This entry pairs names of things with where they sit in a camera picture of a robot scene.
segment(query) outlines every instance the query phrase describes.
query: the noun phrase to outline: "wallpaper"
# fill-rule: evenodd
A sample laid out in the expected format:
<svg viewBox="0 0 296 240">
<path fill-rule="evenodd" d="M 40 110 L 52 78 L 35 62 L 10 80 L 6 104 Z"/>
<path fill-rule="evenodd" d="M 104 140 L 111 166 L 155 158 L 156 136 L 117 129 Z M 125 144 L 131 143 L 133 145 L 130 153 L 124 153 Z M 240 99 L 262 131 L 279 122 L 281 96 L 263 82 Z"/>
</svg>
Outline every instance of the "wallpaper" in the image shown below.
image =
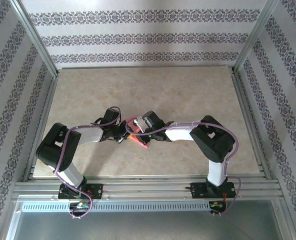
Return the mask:
<svg viewBox="0 0 296 240">
<path fill-rule="evenodd" d="M 0 229 L 31 153 L 52 76 L 7 0 L 0 0 Z"/>
<path fill-rule="evenodd" d="M 296 1 L 280 1 L 239 72 L 296 226 Z"/>
<path fill-rule="evenodd" d="M 266 0 L 22 2 L 56 66 L 72 68 L 232 66 Z"/>
</svg>

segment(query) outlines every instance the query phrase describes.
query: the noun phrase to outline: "beige table surface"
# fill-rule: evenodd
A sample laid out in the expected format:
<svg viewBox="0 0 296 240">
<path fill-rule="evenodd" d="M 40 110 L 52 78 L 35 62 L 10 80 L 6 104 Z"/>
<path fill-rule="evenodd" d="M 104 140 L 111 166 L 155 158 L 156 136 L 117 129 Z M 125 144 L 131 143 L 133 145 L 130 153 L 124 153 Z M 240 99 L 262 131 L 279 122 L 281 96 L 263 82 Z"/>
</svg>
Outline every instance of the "beige table surface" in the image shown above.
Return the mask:
<svg viewBox="0 0 296 240">
<path fill-rule="evenodd" d="M 199 121 L 212 115 L 238 137 L 240 149 L 228 173 L 259 172 L 229 69 L 221 67 L 103 68 L 62 70 L 45 134 L 54 123 L 72 127 L 119 106 L 123 119 L 153 110 L 164 122 Z M 84 176 L 206 174 L 208 160 L 193 141 L 126 140 L 78 146 L 73 163 Z M 37 160 L 34 177 L 52 177 Z"/>
</svg>

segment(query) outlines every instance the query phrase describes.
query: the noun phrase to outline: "wire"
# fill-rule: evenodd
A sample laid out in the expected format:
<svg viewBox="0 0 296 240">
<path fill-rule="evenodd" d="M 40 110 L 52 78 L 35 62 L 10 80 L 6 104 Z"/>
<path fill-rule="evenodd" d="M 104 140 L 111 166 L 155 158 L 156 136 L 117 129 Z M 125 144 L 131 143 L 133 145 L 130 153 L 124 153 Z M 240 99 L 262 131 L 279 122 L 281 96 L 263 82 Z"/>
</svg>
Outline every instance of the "wire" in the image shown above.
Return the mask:
<svg viewBox="0 0 296 240">
<path fill-rule="evenodd" d="M 70 188 L 70 189 L 72 189 L 72 190 L 74 190 L 74 191 L 77 191 L 78 193 L 80 193 L 80 194 L 82 194 L 82 195 L 85 195 L 85 196 L 88 197 L 89 200 L 90 200 L 90 206 L 89 206 L 88 210 L 87 210 L 84 214 L 82 214 L 82 215 L 80 215 L 80 216 L 76 216 L 76 215 L 74 214 L 74 210 L 72 210 L 71 213 L 69 212 L 70 215 L 72 215 L 73 218 L 80 219 L 80 218 L 86 216 L 86 215 L 91 211 L 91 209 L 92 209 L 92 205 L 93 205 L 93 204 L 92 204 L 92 197 L 91 197 L 89 194 L 87 194 L 87 193 L 81 191 L 80 189 L 76 188 L 75 186 L 70 185 L 70 184 L 67 183 L 62 177 L 60 177 L 59 174 L 58 174 L 58 171 L 59 171 L 60 166 L 61 166 L 61 163 L 62 163 L 63 155 L 64 155 L 64 152 L 65 152 L 66 147 L 67 147 L 67 141 L 68 141 L 69 134 L 70 134 L 73 130 L 75 130 L 75 129 L 86 129 L 86 128 L 104 127 L 104 126 L 108 126 L 108 125 L 110 125 L 110 124 L 115 123 L 116 121 L 118 121 L 118 118 L 121 117 L 121 109 L 120 109 L 118 106 L 112 106 L 112 107 L 110 107 L 110 108 L 112 108 L 112 109 L 118 109 L 118 111 L 119 111 L 118 116 L 117 116 L 116 119 L 114 119 L 113 121 L 108 122 L 108 123 L 104 123 L 104 124 L 96 124 L 96 125 L 93 125 L 93 124 L 91 125 L 91 124 L 90 124 L 90 125 L 74 126 L 73 128 L 70 128 L 70 129 L 68 130 L 68 132 L 66 133 L 66 136 L 65 136 L 65 138 L 64 138 L 64 141 L 63 141 L 63 144 L 62 144 L 62 149 L 61 149 L 60 158 L 59 158 L 59 161 L 58 161 L 58 164 L 57 164 L 55 170 L 53 171 L 53 174 L 55 174 L 55 175 L 56 175 L 56 176 L 62 181 L 62 183 L 65 184 L 68 188 Z"/>
<path fill-rule="evenodd" d="M 126 126 L 125 126 L 126 131 L 128 133 L 133 134 L 133 135 L 136 135 L 136 136 L 147 136 L 147 135 L 155 134 L 155 133 L 158 133 L 158 132 L 161 132 L 161 131 L 164 131 L 164 130 L 167 130 L 167 129 L 172 129 L 172 128 L 204 125 L 204 126 L 211 126 L 211 127 L 215 127 L 215 128 L 218 128 L 218 129 L 222 129 L 222 130 L 226 131 L 228 134 L 230 134 L 234 138 L 235 143 L 236 143 L 236 147 L 234 148 L 234 151 L 225 160 L 225 164 L 224 164 L 224 168 L 223 168 L 223 174 L 227 178 L 237 179 L 239 181 L 239 187 L 238 187 L 238 190 L 236 192 L 236 195 L 233 198 L 233 200 L 232 200 L 231 204 L 229 205 L 229 207 L 223 213 L 219 213 L 218 215 L 219 216 L 222 216 L 222 215 L 226 214 L 226 212 L 232 207 L 232 205 L 236 201 L 236 199 L 237 199 L 237 197 L 239 195 L 240 189 L 241 189 L 241 179 L 238 176 L 229 176 L 229 175 L 227 175 L 227 167 L 228 167 L 229 160 L 237 153 L 237 151 L 239 149 L 239 141 L 238 141 L 237 136 L 235 136 L 233 132 L 231 132 L 229 129 L 225 128 L 224 126 L 213 124 L 213 123 L 201 122 L 201 121 L 193 121 L 193 122 L 185 122 L 185 123 L 175 123 L 175 125 L 166 126 L 166 127 L 163 127 L 161 129 L 158 129 L 158 130 L 155 130 L 155 131 L 144 132 L 144 133 L 135 133 L 135 132 L 130 131 L 128 125 L 129 125 L 129 123 L 131 121 L 134 121 L 136 119 L 137 119 L 136 117 L 133 117 L 132 119 L 130 119 L 126 123 Z"/>
</svg>

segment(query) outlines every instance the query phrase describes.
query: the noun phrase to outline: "purple cable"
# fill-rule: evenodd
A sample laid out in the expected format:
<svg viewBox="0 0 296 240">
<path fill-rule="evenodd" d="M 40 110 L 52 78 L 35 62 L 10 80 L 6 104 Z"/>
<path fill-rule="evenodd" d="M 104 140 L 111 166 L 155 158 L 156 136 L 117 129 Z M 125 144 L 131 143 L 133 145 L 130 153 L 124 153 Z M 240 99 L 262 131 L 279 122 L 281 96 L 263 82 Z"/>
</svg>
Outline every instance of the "purple cable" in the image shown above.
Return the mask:
<svg viewBox="0 0 296 240">
<path fill-rule="evenodd" d="M 59 179 L 60 179 L 60 180 L 61 180 L 61 181 L 62 181 L 62 182 L 68 187 L 68 188 L 70 188 L 70 189 L 72 189 L 72 190 L 75 190 L 75 191 L 77 191 L 78 193 L 87 196 L 87 197 L 89 198 L 89 200 L 90 200 L 90 206 L 89 206 L 88 210 L 87 210 L 84 214 L 82 214 L 82 215 L 80 215 L 80 216 L 75 216 L 75 215 L 74 215 L 74 210 L 72 211 L 72 213 L 70 213 L 70 215 L 72 215 L 73 218 L 78 218 L 78 219 L 80 219 L 80 218 L 86 216 L 86 215 L 91 211 L 91 209 L 92 209 L 92 198 L 91 198 L 91 196 L 88 195 L 87 193 L 85 193 L 85 192 L 79 190 L 79 189 L 76 188 L 75 186 L 72 186 L 72 185 L 68 184 L 68 183 L 67 183 L 64 179 L 62 179 L 62 177 L 60 177 L 59 174 L 58 174 L 59 168 L 60 168 L 61 163 L 62 163 L 63 155 L 64 155 L 64 152 L 65 152 L 65 150 L 66 150 L 67 141 L 68 141 L 68 136 L 69 136 L 69 134 L 71 133 L 71 131 L 73 131 L 73 130 L 75 130 L 75 129 L 86 129 L 86 128 L 94 128 L 94 127 L 104 127 L 104 126 L 108 126 L 108 125 L 110 125 L 110 124 L 115 123 L 116 121 L 118 121 L 118 119 L 119 119 L 120 116 L 121 116 L 121 110 L 120 110 L 120 108 L 117 107 L 117 106 L 112 106 L 112 107 L 110 107 L 110 108 L 112 108 L 112 109 L 118 109 L 118 111 L 119 111 L 119 114 L 118 114 L 118 116 L 117 116 L 117 118 L 116 118 L 115 120 L 113 120 L 113 121 L 111 121 L 111 122 L 108 122 L 108 123 L 104 123 L 104 124 L 74 126 L 73 128 L 70 128 L 70 129 L 68 130 L 68 132 L 66 133 L 66 136 L 65 136 L 65 138 L 64 138 L 63 145 L 62 145 L 62 150 L 61 150 L 61 154 L 60 154 L 60 158 L 59 158 L 59 161 L 58 161 L 58 164 L 57 164 L 55 170 L 53 171 L 53 174 L 55 174 L 55 175 L 56 175 L 56 176 L 57 176 L 57 177 L 58 177 L 58 178 L 59 178 Z"/>
<path fill-rule="evenodd" d="M 233 132 L 231 132 L 230 130 L 228 130 L 227 128 L 225 128 L 223 126 L 220 126 L 220 125 L 217 125 L 217 124 L 213 124 L 213 123 L 200 122 L 200 121 L 196 121 L 196 122 L 185 122 L 185 123 L 176 123 L 174 125 L 166 126 L 166 127 L 163 127 L 161 129 L 158 129 L 158 130 L 155 130 L 155 131 L 151 131 L 151 132 L 135 133 L 135 132 L 131 132 L 129 130 L 129 126 L 128 125 L 129 125 L 129 123 L 131 121 L 136 120 L 136 119 L 137 119 L 136 117 L 130 119 L 126 123 L 126 126 L 125 126 L 126 131 L 128 133 L 133 134 L 133 135 L 136 135 L 136 136 L 147 136 L 147 135 L 155 134 L 155 133 L 160 132 L 160 131 L 163 131 L 163 130 L 167 130 L 167 129 L 171 129 L 171 128 L 177 128 L 177 127 L 190 127 L 190 126 L 197 126 L 197 125 L 205 125 L 205 126 L 211 126 L 211 127 L 215 127 L 215 128 L 218 128 L 218 129 L 222 129 L 222 130 L 226 131 L 228 134 L 230 134 L 234 138 L 234 140 L 236 142 L 236 147 L 234 148 L 234 151 L 226 158 L 226 162 L 225 162 L 224 168 L 223 168 L 223 174 L 226 177 L 228 177 L 228 178 L 237 179 L 239 181 L 239 187 L 238 187 L 238 190 L 236 192 L 236 195 L 233 198 L 233 200 L 232 200 L 231 204 L 229 205 L 229 207 L 223 213 L 219 213 L 218 215 L 219 216 L 222 216 L 222 215 L 226 214 L 226 212 L 231 208 L 231 206 L 236 201 L 236 199 L 237 199 L 237 197 L 239 195 L 240 189 L 241 189 L 241 179 L 238 176 L 229 176 L 229 175 L 227 175 L 227 167 L 228 167 L 229 160 L 230 160 L 230 158 L 232 158 L 237 153 L 237 151 L 239 149 L 239 141 L 238 141 L 237 136 L 235 136 Z"/>
</svg>

